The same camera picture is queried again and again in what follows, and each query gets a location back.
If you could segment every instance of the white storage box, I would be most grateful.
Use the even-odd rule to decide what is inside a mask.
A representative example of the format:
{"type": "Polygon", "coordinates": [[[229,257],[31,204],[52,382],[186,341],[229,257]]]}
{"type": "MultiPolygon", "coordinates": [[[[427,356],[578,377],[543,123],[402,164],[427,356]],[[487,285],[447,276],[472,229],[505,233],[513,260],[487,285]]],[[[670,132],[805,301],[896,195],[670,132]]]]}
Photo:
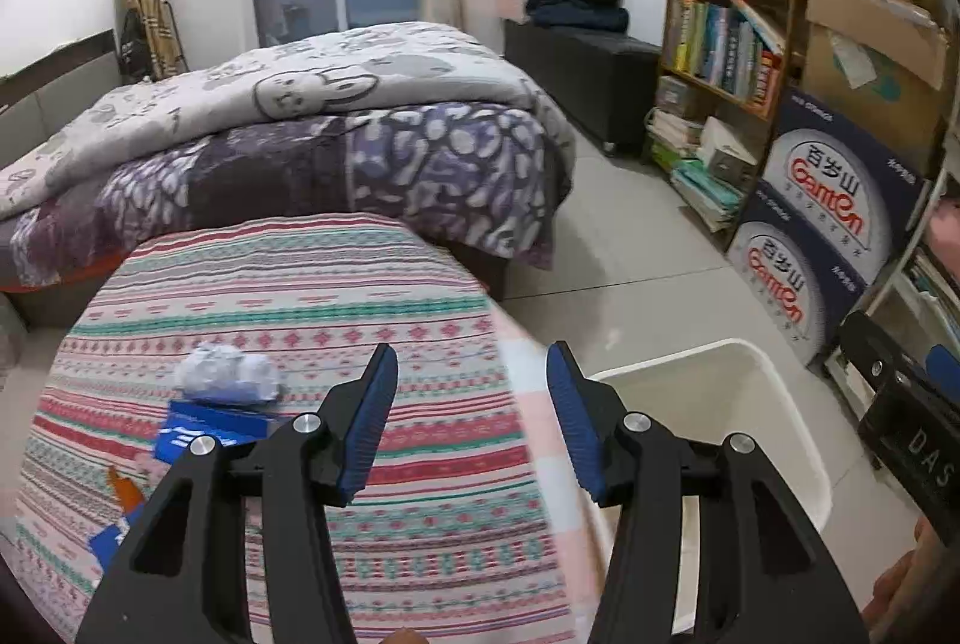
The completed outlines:
{"type": "MultiPolygon", "coordinates": [[[[753,436],[818,531],[827,524],[832,494],[820,453],[784,380],[753,344],[726,339],[589,378],[607,382],[628,410],[650,414],[675,436],[709,443],[722,443],[730,433],[753,436]]],[[[587,503],[608,563],[619,508],[600,510],[587,503]]],[[[698,505],[685,498],[674,631],[693,625],[699,542],[698,505]]]]}

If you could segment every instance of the hanging clothes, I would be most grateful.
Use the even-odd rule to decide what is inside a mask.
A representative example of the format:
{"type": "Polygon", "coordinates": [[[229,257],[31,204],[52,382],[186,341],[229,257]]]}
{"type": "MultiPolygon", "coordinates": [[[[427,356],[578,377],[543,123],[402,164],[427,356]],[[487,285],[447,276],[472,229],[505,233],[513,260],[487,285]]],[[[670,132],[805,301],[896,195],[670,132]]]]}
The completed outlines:
{"type": "Polygon", "coordinates": [[[253,16],[261,48],[286,42],[287,22],[280,0],[253,0],[253,16]]]}
{"type": "Polygon", "coordinates": [[[184,50],[170,4],[166,0],[127,0],[127,7],[136,11],[146,32],[154,80],[169,79],[181,72],[176,63],[184,61],[184,50]]]}

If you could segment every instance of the striped blanket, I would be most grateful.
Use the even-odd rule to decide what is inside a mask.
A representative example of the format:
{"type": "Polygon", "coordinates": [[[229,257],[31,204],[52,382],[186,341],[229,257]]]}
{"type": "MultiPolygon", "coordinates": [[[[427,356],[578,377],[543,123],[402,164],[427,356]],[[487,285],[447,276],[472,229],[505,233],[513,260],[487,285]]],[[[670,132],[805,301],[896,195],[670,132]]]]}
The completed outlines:
{"type": "MultiPolygon", "coordinates": [[[[261,219],[146,243],[59,349],[26,447],[11,568],[72,640],[101,575],[86,539],[120,513],[107,465],[150,489],[172,372],[199,342],[271,355],[282,416],[315,408],[390,342],[400,382],[370,484],[328,513],[358,638],[410,627],[458,644],[586,640],[598,582],[583,499],[542,356],[508,322],[445,253],[376,217],[261,219]]],[[[251,621],[267,641],[250,509],[251,621]]]]}

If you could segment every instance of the gray comforter with bunny print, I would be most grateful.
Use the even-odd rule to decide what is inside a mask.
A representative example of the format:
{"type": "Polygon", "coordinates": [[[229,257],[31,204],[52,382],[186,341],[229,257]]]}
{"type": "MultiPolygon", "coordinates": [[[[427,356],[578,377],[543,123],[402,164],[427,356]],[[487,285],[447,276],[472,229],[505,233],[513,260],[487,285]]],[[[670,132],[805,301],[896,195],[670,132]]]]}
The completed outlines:
{"type": "MultiPolygon", "coordinates": [[[[541,128],[536,135],[570,173],[568,122],[536,83],[457,29],[407,22],[318,35],[115,89],[0,171],[0,219],[131,160],[229,128],[455,101],[531,114],[541,128]]],[[[427,133],[431,124],[426,117],[420,126],[427,133]]]]}

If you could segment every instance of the hand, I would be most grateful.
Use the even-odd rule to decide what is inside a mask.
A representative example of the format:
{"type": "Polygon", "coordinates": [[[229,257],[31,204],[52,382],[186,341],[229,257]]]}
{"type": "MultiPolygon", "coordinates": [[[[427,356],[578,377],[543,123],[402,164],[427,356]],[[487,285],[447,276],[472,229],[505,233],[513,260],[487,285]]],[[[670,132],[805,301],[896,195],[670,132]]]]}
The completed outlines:
{"type": "Polygon", "coordinates": [[[429,642],[416,631],[401,628],[383,639],[382,644],[429,644],[429,642]]]}

